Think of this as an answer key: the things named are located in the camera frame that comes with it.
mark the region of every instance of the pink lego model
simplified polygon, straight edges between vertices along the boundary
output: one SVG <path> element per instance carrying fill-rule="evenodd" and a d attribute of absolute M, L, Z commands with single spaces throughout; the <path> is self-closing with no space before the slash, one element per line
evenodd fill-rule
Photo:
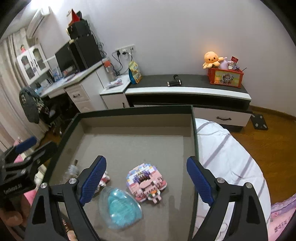
<path fill-rule="evenodd" d="M 161 200 L 160 191 L 167 186 L 160 172 L 151 164 L 143 163 L 135 167 L 126 179 L 131 194 L 138 202 L 148 199 L 156 204 L 157 200 Z"/>
<path fill-rule="evenodd" d="M 100 191 L 101 187 L 106 187 L 106 183 L 109 182 L 110 177 L 108 176 L 107 172 L 104 172 L 101 181 L 99 182 L 99 185 L 97 186 L 96 190 L 94 193 L 97 193 L 98 191 Z"/>

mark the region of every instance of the curtain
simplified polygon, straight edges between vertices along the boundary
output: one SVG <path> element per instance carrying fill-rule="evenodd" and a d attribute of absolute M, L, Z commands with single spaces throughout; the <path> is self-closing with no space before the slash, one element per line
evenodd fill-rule
<path fill-rule="evenodd" d="M 0 149 L 13 145 L 18 137 L 25 140 L 35 136 L 40 141 L 48 127 L 40 121 L 30 123 L 19 101 L 19 92 L 26 86 L 16 65 L 21 45 L 29 49 L 24 28 L 0 43 Z"/>

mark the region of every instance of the cabinet drawer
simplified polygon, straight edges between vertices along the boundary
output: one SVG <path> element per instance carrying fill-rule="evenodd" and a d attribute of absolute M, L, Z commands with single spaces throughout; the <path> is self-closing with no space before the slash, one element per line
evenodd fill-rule
<path fill-rule="evenodd" d="M 122 109 L 129 108 L 128 100 L 125 94 L 111 94 L 102 95 L 102 98 L 109 110 L 111 109 Z"/>
<path fill-rule="evenodd" d="M 74 103 L 89 100 L 87 93 L 80 84 L 66 88 L 66 92 Z"/>
<path fill-rule="evenodd" d="M 246 126 L 251 113 L 195 107 L 194 117 L 214 121 L 219 124 Z"/>
<path fill-rule="evenodd" d="M 75 105 L 81 113 L 95 110 L 90 101 L 76 102 Z"/>

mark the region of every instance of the computer tower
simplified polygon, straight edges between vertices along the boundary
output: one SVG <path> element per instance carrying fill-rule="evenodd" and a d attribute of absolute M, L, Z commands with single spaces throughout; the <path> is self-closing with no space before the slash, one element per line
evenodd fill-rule
<path fill-rule="evenodd" d="M 91 34 L 75 39 L 69 44 L 69 49 L 79 71 L 88 69 L 102 60 L 99 47 Z"/>

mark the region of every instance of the figurine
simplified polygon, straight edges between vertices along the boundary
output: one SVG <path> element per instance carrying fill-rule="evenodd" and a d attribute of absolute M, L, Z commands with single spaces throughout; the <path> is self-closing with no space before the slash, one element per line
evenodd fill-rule
<path fill-rule="evenodd" d="M 138 202 L 146 199 L 157 204 L 161 200 L 160 191 L 167 186 L 160 172 L 151 164 L 141 164 L 128 173 L 127 186 Z"/>
<path fill-rule="evenodd" d="M 218 67 L 220 65 L 219 62 L 223 61 L 224 58 L 223 57 L 218 57 L 218 55 L 212 51 L 207 52 L 205 54 L 205 62 L 202 65 L 204 69 L 206 68 L 211 68 L 213 65 L 215 65 L 216 67 Z"/>

